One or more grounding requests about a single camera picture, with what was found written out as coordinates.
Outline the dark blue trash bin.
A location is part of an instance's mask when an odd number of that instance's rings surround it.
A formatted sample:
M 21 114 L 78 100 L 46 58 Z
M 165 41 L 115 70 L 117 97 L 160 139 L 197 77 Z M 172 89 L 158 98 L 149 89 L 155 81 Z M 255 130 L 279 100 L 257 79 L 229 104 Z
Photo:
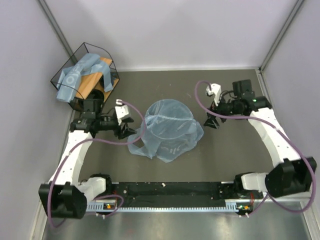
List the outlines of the dark blue trash bin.
M 173 161 L 194 147 L 197 123 L 184 103 L 174 99 L 159 100 L 149 107 L 145 120 L 151 133 L 147 146 L 156 148 L 159 159 Z

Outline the light blue printed trash bag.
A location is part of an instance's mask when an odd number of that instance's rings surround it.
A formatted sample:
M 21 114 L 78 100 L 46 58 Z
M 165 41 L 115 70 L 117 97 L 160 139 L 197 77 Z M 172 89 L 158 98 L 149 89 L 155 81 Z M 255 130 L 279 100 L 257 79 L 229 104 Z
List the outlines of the light blue printed trash bag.
M 75 65 L 63 68 L 56 83 L 56 99 L 66 103 L 71 103 L 75 98 L 85 100 L 100 79 L 103 79 L 102 92 L 112 91 L 112 62 L 96 53 L 87 53 Z

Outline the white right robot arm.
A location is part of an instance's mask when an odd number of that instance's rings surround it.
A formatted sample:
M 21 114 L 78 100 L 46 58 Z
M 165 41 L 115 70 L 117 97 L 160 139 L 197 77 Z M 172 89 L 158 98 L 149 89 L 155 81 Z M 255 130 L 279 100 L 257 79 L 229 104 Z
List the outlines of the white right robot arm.
M 235 176 L 233 192 L 239 198 L 245 198 L 251 191 L 267 192 L 274 198 L 308 192 L 312 185 L 312 176 L 317 163 L 313 157 L 306 158 L 307 163 L 292 147 L 280 126 L 271 103 L 265 96 L 256 96 L 249 79 L 235 81 L 230 91 L 233 97 L 225 100 L 219 84 L 206 87 L 206 94 L 213 97 L 207 109 L 204 126 L 217 129 L 227 119 L 246 119 L 256 130 L 272 160 L 273 169 L 269 173 L 248 172 Z

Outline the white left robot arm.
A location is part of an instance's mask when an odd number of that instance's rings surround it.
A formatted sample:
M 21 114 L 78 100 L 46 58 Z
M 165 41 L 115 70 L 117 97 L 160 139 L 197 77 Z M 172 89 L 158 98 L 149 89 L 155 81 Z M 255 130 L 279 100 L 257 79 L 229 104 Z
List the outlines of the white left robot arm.
M 113 114 L 102 113 L 102 101 L 85 100 L 84 110 L 69 128 L 61 160 L 50 180 L 42 183 L 38 195 L 50 223 L 53 219 L 82 219 L 90 212 L 115 213 L 124 203 L 121 195 L 114 193 L 111 177 L 96 173 L 84 183 L 79 176 L 84 160 L 93 142 L 122 146 L 123 142 L 96 138 L 101 131 L 112 131 L 119 140 L 135 134 L 128 124 L 134 122 L 132 104 L 116 100 Z

